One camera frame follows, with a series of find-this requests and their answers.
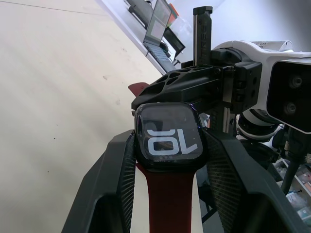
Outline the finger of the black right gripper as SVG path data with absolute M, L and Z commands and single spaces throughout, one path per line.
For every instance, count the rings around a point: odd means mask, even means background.
M 221 98 L 222 69 L 219 67 L 195 67 L 170 71 L 152 84 L 138 89 L 131 108 L 155 102 L 188 102 L 197 110 L 207 110 Z

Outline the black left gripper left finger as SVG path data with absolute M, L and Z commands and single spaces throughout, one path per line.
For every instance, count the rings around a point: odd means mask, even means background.
M 62 231 L 128 233 L 134 202 L 133 130 L 116 135 L 84 176 Z

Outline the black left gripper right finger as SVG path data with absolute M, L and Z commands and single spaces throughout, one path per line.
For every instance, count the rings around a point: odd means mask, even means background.
M 205 132 L 207 173 L 226 233 L 307 233 L 273 177 L 226 133 Z

